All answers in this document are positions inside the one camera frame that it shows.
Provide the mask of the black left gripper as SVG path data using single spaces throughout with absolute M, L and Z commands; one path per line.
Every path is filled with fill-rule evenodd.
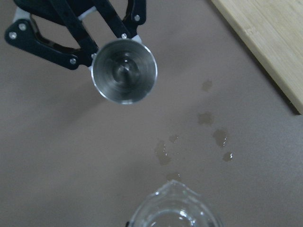
M 63 25 L 62 19 L 48 0 L 15 0 L 14 3 L 24 11 Z M 129 0 L 123 19 L 108 0 L 68 0 L 67 3 L 76 16 L 96 7 L 117 38 L 142 43 L 137 28 L 146 21 L 145 0 Z M 97 45 L 87 38 L 78 41 L 78 49 L 46 39 L 32 18 L 17 19 L 6 29 L 4 37 L 8 44 L 70 70 L 77 69 L 79 65 L 90 67 L 92 55 L 98 51 Z

